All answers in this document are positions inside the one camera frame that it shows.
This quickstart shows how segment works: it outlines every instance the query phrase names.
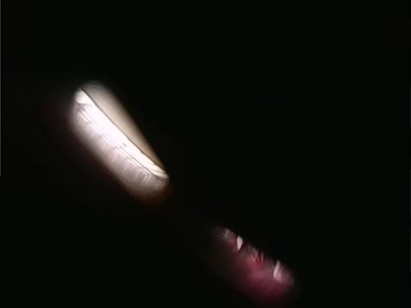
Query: light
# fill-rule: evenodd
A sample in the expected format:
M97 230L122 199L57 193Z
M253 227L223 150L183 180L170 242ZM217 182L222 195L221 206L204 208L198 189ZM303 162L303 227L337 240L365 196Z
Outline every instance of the light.
M88 148L104 161L128 189L145 197L166 186L168 175L164 170L107 117L92 96L81 89L75 94L74 102L73 124L76 131Z

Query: dark background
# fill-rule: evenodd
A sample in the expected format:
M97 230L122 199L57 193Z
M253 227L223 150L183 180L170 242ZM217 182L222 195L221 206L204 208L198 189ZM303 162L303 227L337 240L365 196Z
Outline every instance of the dark background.
M196 232L213 223L297 269L299 305L338 300L328 291L347 287L335 277L356 257L341 249L358 209L342 187L359 187L347 180L356 153L342 146L336 73L352 51L285 26L260 40L170 13L157 22L100 9L16 2L3 26L2 198L19 209L10 232L25 296L246 306L194 253ZM87 80L107 84L140 124L171 176L167 202L129 197L67 130Z

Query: glowing light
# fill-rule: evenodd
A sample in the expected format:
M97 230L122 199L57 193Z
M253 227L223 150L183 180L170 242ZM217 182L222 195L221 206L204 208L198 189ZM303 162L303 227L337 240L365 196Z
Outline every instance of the glowing light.
M84 90L74 97L74 125L90 149L131 190L140 195L165 187L168 175L100 110Z

